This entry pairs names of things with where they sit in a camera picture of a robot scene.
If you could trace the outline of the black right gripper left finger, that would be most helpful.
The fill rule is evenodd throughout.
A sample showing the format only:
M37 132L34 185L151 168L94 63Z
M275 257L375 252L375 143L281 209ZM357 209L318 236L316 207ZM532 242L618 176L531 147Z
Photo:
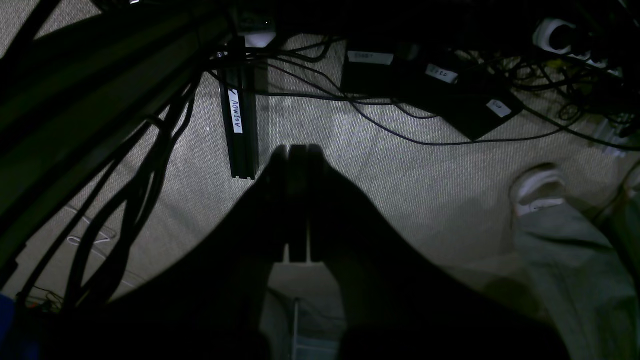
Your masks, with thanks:
M275 230L287 149L215 229L169 269L75 317L77 360L268 360L259 330L268 278L283 253Z

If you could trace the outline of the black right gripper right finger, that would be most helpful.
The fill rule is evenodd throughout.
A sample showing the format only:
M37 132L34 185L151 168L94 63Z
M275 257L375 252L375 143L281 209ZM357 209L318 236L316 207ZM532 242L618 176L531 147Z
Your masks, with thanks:
M567 360L551 326L462 284L310 145L311 252L342 295L339 360Z

